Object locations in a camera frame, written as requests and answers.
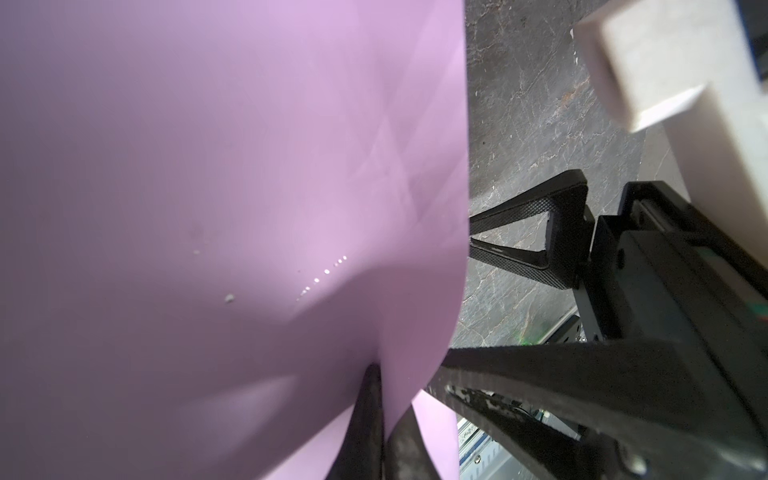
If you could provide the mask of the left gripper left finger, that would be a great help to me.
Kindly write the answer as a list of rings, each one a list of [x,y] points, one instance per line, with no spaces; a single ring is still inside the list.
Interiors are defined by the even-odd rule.
[[[328,480],[379,480],[383,475],[384,417],[381,369],[365,371],[340,450]]]

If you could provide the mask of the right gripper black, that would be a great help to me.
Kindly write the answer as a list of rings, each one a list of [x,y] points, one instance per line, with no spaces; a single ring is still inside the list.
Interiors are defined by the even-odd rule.
[[[575,289],[588,340],[699,346],[753,414],[767,411],[767,271],[661,181],[628,183],[615,215],[594,216],[570,169],[469,218],[469,257]],[[532,226],[537,244],[492,231]]]

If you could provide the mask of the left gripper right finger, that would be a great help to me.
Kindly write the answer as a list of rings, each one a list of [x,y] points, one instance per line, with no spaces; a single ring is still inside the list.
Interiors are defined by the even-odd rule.
[[[702,350],[659,340],[452,349],[427,385],[541,479],[763,479],[767,443]]]

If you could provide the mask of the pink wrapping paper sheet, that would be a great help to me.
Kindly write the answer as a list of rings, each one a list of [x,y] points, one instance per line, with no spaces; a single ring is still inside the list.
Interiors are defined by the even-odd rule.
[[[460,1],[1,5],[1,475],[322,479],[468,251]]]

